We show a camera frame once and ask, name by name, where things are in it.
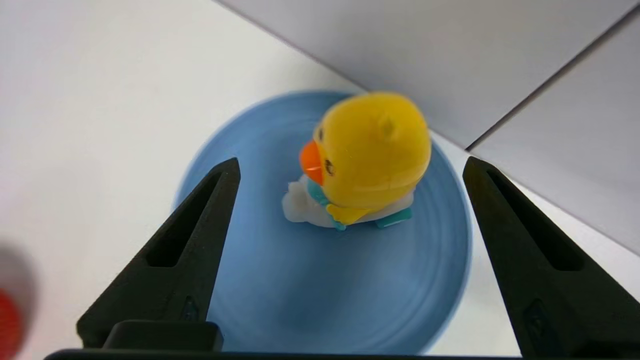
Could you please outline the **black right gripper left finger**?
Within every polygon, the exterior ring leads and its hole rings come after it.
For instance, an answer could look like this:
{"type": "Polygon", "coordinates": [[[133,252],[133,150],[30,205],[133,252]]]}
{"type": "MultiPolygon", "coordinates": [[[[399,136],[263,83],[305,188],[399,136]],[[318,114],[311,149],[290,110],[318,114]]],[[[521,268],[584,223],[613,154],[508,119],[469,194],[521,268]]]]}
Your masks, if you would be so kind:
{"type": "Polygon", "coordinates": [[[84,348],[125,321],[206,320],[240,180],[235,157],[208,171],[78,319],[84,348]]]}

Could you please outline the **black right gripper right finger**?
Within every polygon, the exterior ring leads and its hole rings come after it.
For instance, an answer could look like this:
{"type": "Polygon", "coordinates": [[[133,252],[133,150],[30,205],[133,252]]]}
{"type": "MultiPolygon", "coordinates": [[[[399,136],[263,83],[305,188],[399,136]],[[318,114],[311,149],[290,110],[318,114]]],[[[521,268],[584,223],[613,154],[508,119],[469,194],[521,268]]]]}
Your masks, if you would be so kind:
{"type": "Polygon", "coordinates": [[[522,357],[637,360],[638,301],[489,162],[462,178],[522,357]]]}

